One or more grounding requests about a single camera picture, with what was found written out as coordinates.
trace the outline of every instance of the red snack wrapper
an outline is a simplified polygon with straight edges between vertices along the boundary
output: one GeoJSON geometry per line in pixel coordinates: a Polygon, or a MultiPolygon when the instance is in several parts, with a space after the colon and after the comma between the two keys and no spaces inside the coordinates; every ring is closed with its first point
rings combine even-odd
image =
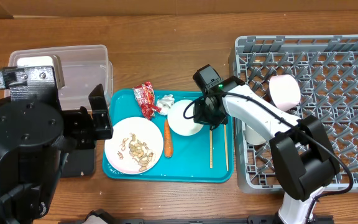
{"type": "Polygon", "coordinates": [[[144,84],[133,88],[137,104],[142,110],[142,114],[147,119],[155,116],[154,110],[159,112],[161,108],[155,105],[155,95],[152,84],[147,81],[144,84]]]}

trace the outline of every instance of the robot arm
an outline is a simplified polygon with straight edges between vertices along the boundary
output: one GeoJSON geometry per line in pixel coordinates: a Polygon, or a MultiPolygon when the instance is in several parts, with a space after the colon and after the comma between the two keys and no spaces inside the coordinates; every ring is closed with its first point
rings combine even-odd
{"type": "Polygon", "coordinates": [[[300,119],[279,110],[257,96],[237,77],[223,81],[210,65],[199,69],[193,79],[205,99],[195,102],[195,122],[210,124],[211,129],[214,129],[227,122],[227,115],[230,115],[240,119],[269,141],[275,174],[285,191],[283,205],[277,214],[277,223],[306,223],[311,218],[306,220],[312,199],[339,173],[337,161],[299,134],[299,131],[305,132],[333,152],[323,124],[314,116],[300,119]],[[279,121],[272,113],[292,127],[279,121]],[[300,144],[309,146],[301,155],[297,150],[300,144]]]}

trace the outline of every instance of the cable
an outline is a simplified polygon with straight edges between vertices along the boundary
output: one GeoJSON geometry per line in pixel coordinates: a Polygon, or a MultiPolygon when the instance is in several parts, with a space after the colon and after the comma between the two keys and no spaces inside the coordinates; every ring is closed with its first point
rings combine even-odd
{"type": "Polygon", "coordinates": [[[241,94],[237,94],[237,93],[210,93],[207,95],[203,95],[200,96],[199,98],[193,100],[184,110],[183,112],[183,117],[186,119],[191,119],[194,118],[194,116],[192,117],[186,117],[186,111],[188,110],[188,108],[193,105],[195,103],[195,101],[200,100],[202,98],[207,98],[210,96],[223,96],[225,97],[226,95],[228,96],[236,96],[239,98],[243,98],[245,100],[249,100],[253,103],[255,103],[256,105],[260,106],[263,110],[265,110],[266,112],[268,112],[269,114],[271,114],[274,118],[278,119],[280,122],[282,122],[283,124],[287,125],[290,128],[293,128],[294,130],[296,130],[298,133],[300,133],[303,137],[307,138],[309,141],[311,141],[312,143],[316,144],[317,146],[319,146],[320,148],[324,149],[332,158],[334,158],[336,161],[338,161],[338,163],[343,167],[343,169],[345,170],[346,174],[349,176],[349,185],[343,189],[343,190],[339,190],[339,191],[333,191],[333,192],[325,192],[325,193],[321,193],[317,196],[315,196],[312,199],[312,202],[309,206],[308,209],[308,213],[306,215],[306,224],[309,222],[309,217],[311,215],[311,212],[314,208],[315,203],[318,201],[319,198],[325,197],[325,196],[330,196],[330,195],[340,195],[340,194],[344,194],[344,193],[348,193],[348,191],[350,191],[353,188],[353,184],[354,184],[354,180],[353,180],[353,176],[351,171],[349,170],[349,168],[345,165],[345,163],[343,163],[343,161],[334,153],[332,153],[330,150],[328,150],[326,147],[324,147],[322,144],[320,144],[318,141],[314,140],[312,137],[308,136],[306,133],[304,133],[303,131],[299,130],[296,126],[290,124],[288,121],[286,121],[284,118],[280,117],[279,115],[275,114],[273,111],[271,111],[269,108],[267,108],[265,105],[263,105],[261,102],[249,97],[249,96],[244,96],[241,94]]]}

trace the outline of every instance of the plastic crate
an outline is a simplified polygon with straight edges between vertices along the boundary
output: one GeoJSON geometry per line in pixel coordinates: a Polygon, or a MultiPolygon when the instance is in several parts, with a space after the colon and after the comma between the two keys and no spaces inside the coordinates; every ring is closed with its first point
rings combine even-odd
{"type": "MultiPolygon", "coordinates": [[[[352,171],[352,191],[358,192],[358,35],[243,36],[236,39],[229,66],[231,75],[259,96],[265,95],[272,75],[293,75],[301,103],[289,113],[300,118],[313,114],[323,122],[336,154],[352,171]]],[[[248,144],[245,128],[237,119],[239,188],[245,193],[281,191],[269,145],[248,144]]],[[[348,183],[341,170],[326,190],[341,190],[348,183]]]]}

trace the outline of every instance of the wooden table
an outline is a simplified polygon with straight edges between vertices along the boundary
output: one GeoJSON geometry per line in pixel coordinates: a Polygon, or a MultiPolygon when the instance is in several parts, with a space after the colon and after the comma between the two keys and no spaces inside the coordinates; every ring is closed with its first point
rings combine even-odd
{"type": "MultiPolygon", "coordinates": [[[[308,34],[358,34],[358,11],[0,20],[0,67],[15,50],[104,44],[114,91],[146,80],[155,89],[197,90],[191,76],[207,63],[228,77],[237,37],[308,34]]],[[[243,194],[236,172],[224,184],[112,180],[102,171],[102,155],[99,142],[95,174],[62,179],[49,214],[35,223],[84,219],[98,208],[148,220],[246,217],[274,214],[282,203],[282,195],[243,194]]],[[[324,198],[315,212],[358,223],[358,194],[324,198]]]]}

